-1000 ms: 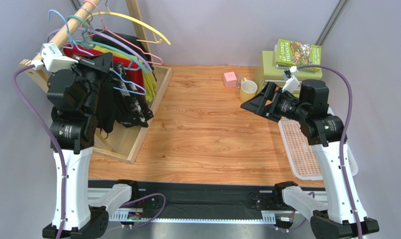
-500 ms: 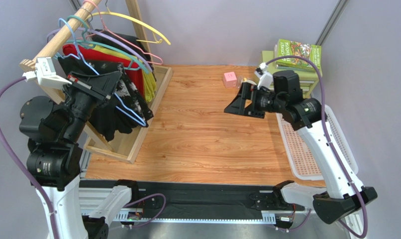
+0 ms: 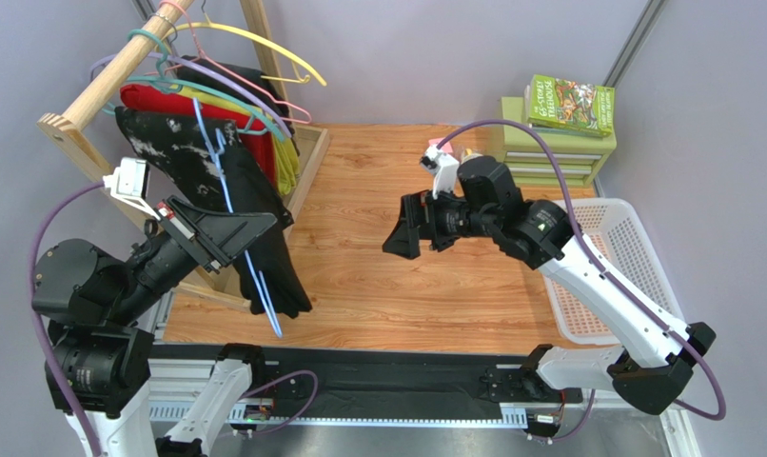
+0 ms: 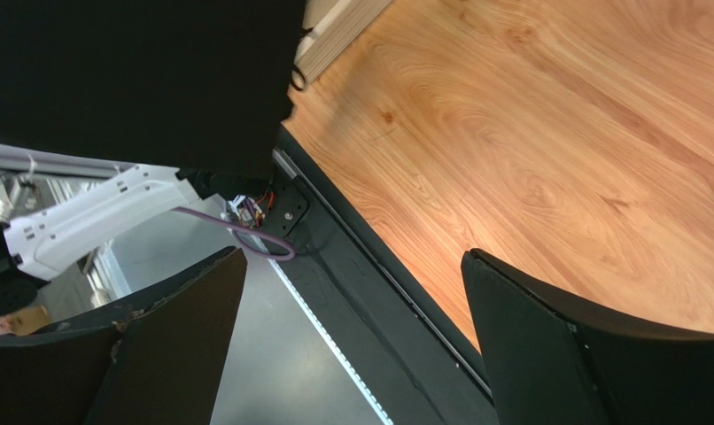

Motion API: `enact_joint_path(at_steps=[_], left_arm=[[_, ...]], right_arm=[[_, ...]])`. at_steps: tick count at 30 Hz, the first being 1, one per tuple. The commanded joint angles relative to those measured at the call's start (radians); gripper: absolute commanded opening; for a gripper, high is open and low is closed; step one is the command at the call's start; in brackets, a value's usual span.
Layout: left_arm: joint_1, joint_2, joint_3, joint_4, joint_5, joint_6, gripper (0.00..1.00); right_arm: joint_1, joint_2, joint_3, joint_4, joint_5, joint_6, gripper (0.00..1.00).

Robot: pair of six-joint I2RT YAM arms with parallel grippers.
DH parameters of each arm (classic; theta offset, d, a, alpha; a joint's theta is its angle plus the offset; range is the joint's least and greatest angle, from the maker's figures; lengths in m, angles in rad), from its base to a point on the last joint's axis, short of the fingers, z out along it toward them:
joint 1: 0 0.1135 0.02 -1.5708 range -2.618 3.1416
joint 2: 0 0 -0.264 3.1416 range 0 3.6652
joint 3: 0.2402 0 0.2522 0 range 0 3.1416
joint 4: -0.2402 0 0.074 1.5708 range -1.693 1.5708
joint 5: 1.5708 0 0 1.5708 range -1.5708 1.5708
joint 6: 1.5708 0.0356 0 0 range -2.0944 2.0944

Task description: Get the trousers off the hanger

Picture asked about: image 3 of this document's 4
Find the blue wire hanger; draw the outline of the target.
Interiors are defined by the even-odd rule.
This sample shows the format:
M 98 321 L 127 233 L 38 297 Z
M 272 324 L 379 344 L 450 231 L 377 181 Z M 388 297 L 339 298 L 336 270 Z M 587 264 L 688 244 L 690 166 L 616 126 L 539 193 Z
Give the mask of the blue wire hanger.
M 198 127 L 200 129 L 202 138 L 206 145 L 206 150 L 209 154 L 209 157 L 212 163 L 214 164 L 217 170 L 217 175 L 221 184 L 226 208 L 229 213 L 234 213 L 234 207 L 232 205 L 232 200 L 231 200 L 231 195 L 230 195 L 230 191 L 229 191 L 229 187 L 228 187 L 228 183 L 226 179 L 226 174 L 223 169 L 222 160 L 221 160 L 222 156 L 226 152 L 225 135 L 219 128 L 216 128 L 214 130 L 214 136 L 217 141 L 217 146 L 214 146 L 214 143 L 212 142 L 211 137 L 208 134 L 208 131 L 204 122 L 202 104 L 197 98 L 193 97 L 192 106 L 194 109 L 194 115 L 198 123 Z M 279 322 L 279 319 L 277 317 L 276 309 L 270 298 L 270 293 L 267 287 L 265 275 L 261 270 L 257 270 L 255 268 L 252 258 L 247 250 L 244 252 L 244 257 L 246 260 L 246 266 L 252 278 L 252 282 L 258 291 L 260 302 L 265 311 L 267 320 L 276 337 L 278 339 L 281 339 L 284 336 L 284 334 L 283 334 L 283 330 Z

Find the black white-patterned trousers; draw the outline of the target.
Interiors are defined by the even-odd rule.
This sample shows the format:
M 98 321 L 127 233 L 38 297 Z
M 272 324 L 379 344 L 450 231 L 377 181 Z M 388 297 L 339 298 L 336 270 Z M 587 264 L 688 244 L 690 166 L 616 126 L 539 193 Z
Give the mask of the black white-patterned trousers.
M 134 154 L 160 170 L 190 204 L 228 212 L 217 170 L 212 163 L 195 116 L 118 107 L 114 111 L 119 130 Z M 257 270 L 265 275 L 270 298 L 277 313 L 291 319 L 312 310 L 312 304 L 292 265 L 284 231 L 294 223 L 276 188 L 266 178 L 252 154 L 238 138 L 234 122 L 204 119 L 214 146 L 214 130 L 226 138 L 222 165 L 234 212 L 266 212 L 277 218 L 248 252 Z M 240 277 L 240 291 L 251 303 L 253 314 L 265 313 L 244 255 L 233 264 Z

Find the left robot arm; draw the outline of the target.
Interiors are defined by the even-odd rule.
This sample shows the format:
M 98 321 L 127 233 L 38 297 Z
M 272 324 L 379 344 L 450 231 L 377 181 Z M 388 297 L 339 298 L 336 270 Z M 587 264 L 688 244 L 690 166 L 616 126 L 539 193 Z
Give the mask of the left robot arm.
M 83 239 L 63 241 L 37 261 L 31 306 L 45 334 L 49 390 L 87 455 L 210 454 L 263 371 L 263 351 L 223 346 L 192 406 L 156 437 L 149 414 L 155 338 L 136 322 L 194 269 L 230 265 L 275 222 L 270 213 L 215 212 L 169 197 L 126 261 Z

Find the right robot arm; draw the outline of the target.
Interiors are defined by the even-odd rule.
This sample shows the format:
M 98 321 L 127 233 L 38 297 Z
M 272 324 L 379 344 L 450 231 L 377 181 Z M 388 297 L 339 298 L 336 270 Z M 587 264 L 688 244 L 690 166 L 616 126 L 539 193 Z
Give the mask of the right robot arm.
M 421 241 L 443 251 L 462 238 L 488 238 L 565 288 L 616 338 L 609 348 L 536 347 L 521 368 L 531 391 L 613 391 L 651 415 L 678 402 L 715 341 L 708 325 L 685 323 L 653 302 L 601 257 L 570 211 L 523 198 L 505 164 L 490 156 L 458 161 L 441 151 L 428 151 L 420 164 L 433 186 L 403 196 L 384 252 L 414 259 Z

